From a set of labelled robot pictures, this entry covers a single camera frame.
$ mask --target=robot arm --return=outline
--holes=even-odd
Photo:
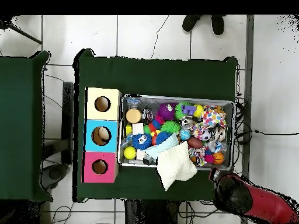
[[[217,169],[212,169],[210,180],[214,182],[214,205],[219,210],[247,216],[261,224],[299,224],[299,205],[290,197]]]

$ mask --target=green tablecloth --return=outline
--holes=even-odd
[[[48,52],[0,57],[0,199],[52,201],[40,185],[42,69]]]
[[[168,191],[162,187],[155,168],[120,166],[113,184],[81,183],[81,160],[84,127],[85,87],[118,89],[122,93],[139,95],[188,97],[197,99],[235,99],[237,60],[190,61],[144,60],[94,57],[91,50],[81,50],[74,60],[75,111],[74,123],[73,199],[129,198],[161,200],[211,200],[213,185],[209,171],[198,171],[188,181],[175,181]]]

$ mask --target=stacked boxes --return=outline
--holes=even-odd
[[[114,183],[121,93],[117,89],[87,87],[82,182]]]

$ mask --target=gray bin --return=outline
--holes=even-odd
[[[198,170],[211,170],[212,167],[217,167],[219,170],[230,170],[234,162],[234,133],[235,133],[235,103],[232,101],[225,100],[202,100],[202,99],[191,99],[191,98],[177,98],[177,97],[162,97],[162,96],[130,96],[129,94],[124,94],[120,100],[120,121],[119,121],[119,141],[117,149],[117,161],[122,166],[137,166],[137,167],[157,167],[156,165],[146,165],[139,160],[128,160],[124,157],[124,149],[126,147],[121,146],[121,140],[125,137],[125,127],[128,124],[126,120],[126,112],[128,110],[127,99],[130,97],[136,97],[140,100],[138,109],[142,111],[144,108],[152,110],[154,116],[159,109],[161,103],[180,103],[180,102],[190,102],[192,104],[203,105],[217,105],[221,106],[225,111],[227,129],[225,130],[225,140],[227,143],[227,151],[224,153],[224,162],[221,165],[205,164],[202,167],[197,167]]]

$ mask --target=green table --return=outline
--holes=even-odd
[[[190,61],[94,57],[90,49],[74,59],[75,121],[73,200],[128,198],[155,200],[211,200],[209,171],[198,171],[188,181],[175,181],[164,191],[155,168],[120,166],[113,184],[81,183],[85,87],[118,89],[139,95],[235,99],[237,60]]]

